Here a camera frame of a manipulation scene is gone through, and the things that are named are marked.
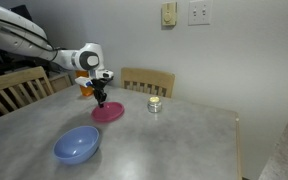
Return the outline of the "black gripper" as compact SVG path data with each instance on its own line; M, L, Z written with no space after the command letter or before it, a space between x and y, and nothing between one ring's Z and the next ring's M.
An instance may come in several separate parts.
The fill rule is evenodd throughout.
M92 79L92 87L94 89L94 95L97 97L98 106L100 108L103 107L102 101L105 101L107 98L107 94L104 91L104 87L109 82L108 79L100 78L100 79Z

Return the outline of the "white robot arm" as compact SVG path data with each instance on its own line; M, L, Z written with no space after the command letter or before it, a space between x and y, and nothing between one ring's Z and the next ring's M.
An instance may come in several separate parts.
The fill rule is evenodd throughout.
M86 43L78 50L55 48L41 27L0 6L0 50L44 59L66 70L87 71L88 77L78 77L75 81L81 86L92 87L98 106L104 106L107 97L104 87L113 79L114 73L104 67L99 44Z

